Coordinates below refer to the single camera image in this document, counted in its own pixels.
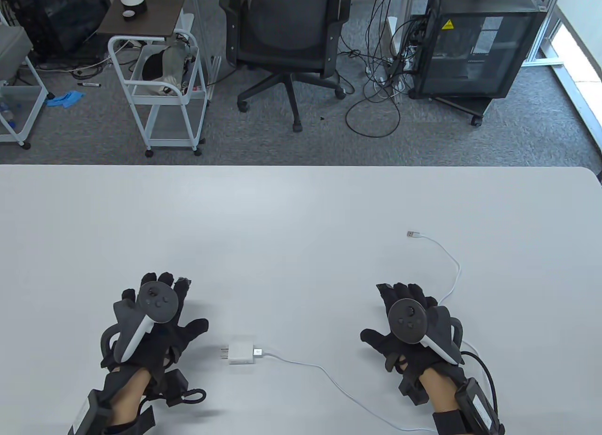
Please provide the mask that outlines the person's left hand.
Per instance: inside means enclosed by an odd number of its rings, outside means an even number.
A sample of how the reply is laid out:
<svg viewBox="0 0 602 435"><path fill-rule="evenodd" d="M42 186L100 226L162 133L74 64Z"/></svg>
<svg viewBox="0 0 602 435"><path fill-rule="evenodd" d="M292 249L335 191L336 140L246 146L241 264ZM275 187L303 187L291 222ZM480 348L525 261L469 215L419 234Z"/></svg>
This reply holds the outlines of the person's left hand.
<svg viewBox="0 0 602 435"><path fill-rule="evenodd" d="M169 272L148 272L139 291L126 289L113 308L118 323L101 338L101 368L118 366L147 369L160 381L167 367L179 361L189 343L208 330L208 320L195 319L179 326L190 280L177 281Z"/></svg>

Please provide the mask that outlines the person's right hand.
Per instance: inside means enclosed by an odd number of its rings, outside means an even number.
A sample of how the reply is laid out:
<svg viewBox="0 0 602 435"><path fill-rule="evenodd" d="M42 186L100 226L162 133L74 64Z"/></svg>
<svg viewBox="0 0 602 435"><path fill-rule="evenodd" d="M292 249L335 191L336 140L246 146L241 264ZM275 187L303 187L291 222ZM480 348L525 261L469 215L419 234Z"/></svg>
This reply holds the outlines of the person's right hand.
<svg viewBox="0 0 602 435"><path fill-rule="evenodd" d="M456 386L467 381L459 349L461 323L450 316L449 309L413 283L376 287L385 304L390 333L366 328L360 338L385 356L387 371L396 368L409 376L413 386L428 369L449 377Z"/></svg>

